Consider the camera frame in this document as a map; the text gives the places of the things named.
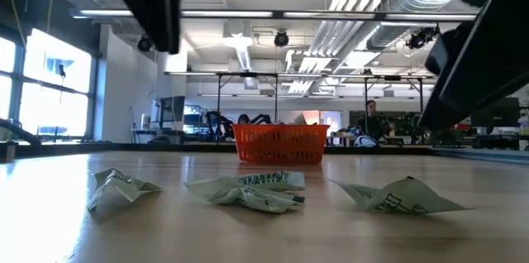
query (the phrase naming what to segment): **security camera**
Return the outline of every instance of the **security camera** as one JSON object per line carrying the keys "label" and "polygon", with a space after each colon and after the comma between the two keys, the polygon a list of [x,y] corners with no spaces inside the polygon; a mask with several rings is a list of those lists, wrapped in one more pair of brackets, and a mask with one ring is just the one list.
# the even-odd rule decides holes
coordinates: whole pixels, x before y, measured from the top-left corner
{"label": "security camera", "polygon": [[141,52],[149,52],[152,48],[152,41],[148,36],[141,36],[140,41],[138,41],[138,50]]}
{"label": "security camera", "polygon": [[288,36],[286,31],[278,31],[275,35],[274,44],[276,47],[285,47],[288,45]]}

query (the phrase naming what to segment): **desk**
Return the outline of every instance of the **desk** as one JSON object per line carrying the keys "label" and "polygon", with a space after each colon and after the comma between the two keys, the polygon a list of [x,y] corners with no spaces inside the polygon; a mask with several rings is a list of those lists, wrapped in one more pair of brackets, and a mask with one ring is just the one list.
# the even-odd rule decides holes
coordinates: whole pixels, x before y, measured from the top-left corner
{"label": "desk", "polygon": [[[163,188],[134,203],[94,172],[116,168]],[[291,170],[304,206],[283,215],[194,197],[193,179]],[[529,169],[412,155],[324,155],[320,165],[241,164],[237,154],[108,151],[0,165],[0,262],[527,262]],[[474,210],[429,216],[367,213],[327,179],[381,188],[407,175]],[[31,231],[31,235],[22,235]]]}
{"label": "desk", "polygon": [[477,135],[473,148],[499,148],[520,150],[520,141],[529,141],[529,135]]}
{"label": "desk", "polygon": [[185,137],[185,133],[183,131],[176,130],[131,129],[131,132],[134,137],[136,137],[136,135],[150,136],[150,140],[154,139],[155,136],[167,136],[171,144],[183,144]]}
{"label": "desk", "polygon": [[325,146],[334,146],[334,139],[336,138],[340,139],[338,144],[343,145],[344,147],[355,146],[356,136],[327,136]]}

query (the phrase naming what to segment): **orange basket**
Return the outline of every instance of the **orange basket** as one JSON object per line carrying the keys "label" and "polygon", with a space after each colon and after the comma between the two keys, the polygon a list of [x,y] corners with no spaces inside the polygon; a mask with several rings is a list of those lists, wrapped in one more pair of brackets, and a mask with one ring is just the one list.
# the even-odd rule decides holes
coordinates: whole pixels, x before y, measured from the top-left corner
{"label": "orange basket", "polygon": [[239,158],[249,162],[319,164],[326,125],[233,125]]}

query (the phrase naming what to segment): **crumpled paper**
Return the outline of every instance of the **crumpled paper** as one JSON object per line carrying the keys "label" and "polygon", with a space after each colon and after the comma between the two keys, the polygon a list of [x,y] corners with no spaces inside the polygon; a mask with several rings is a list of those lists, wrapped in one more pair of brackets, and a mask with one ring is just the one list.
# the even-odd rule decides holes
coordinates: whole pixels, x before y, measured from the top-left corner
{"label": "crumpled paper", "polygon": [[124,175],[122,172],[115,169],[96,173],[94,177],[97,183],[96,192],[88,202],[87,209],[89,211],[94,211],[96,209],[97,202],[107,187],[114,188],[131,203],[140,197],[142,192],[162,190],[161,187],[155,184],[141,181],[129,175]]}
{"label": "crumpled paper", "polygon": [[279,193],[304,190],[303,173],[280,171],[258,175],[224,176],[217,179],[191,181],[184,184],[191,193],[215,204],[238,203],[268,213],[284,213],[301,205],[304,197]]}
{"label": "crumpled paper", "polygon": [[344,189],[364,210],[424,214],[470,209],[442,198],[421,180],[410,176],[381,189],[331,181]]}

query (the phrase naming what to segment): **glass window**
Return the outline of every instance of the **glass window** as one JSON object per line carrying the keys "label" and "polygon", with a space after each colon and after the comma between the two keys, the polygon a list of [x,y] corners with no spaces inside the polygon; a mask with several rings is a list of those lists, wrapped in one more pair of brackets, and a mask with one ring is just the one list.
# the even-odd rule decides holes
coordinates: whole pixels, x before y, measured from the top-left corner
{"label": "glass window", "polygon": [[0,118],[9,116],[9,101],[11,100],[11,79],[0,76]]}
{"label": "glass window", "polygon": [[64,86],[87,93],[90,87],[92,57],[42,31],[33,29],[27,38],[24,75],[61,85],[60,66],[66,78]]}
{"label": "glass window", "polygon": [[15,64],[15,43],[0,38],[0,70],[12,72]]}
{"label": "glass window", "polygon": [[322,111],[322,124],[329,126],[327,135],[330,136],[332,132],[337,132],[341,129],[341,112],[339,111]]}
{"label": "glass window", "polygon": [[84,136],[88,98],[82,94],[62,93],[39,84],[25,83],[22,88],[20,121],[32,134]]}

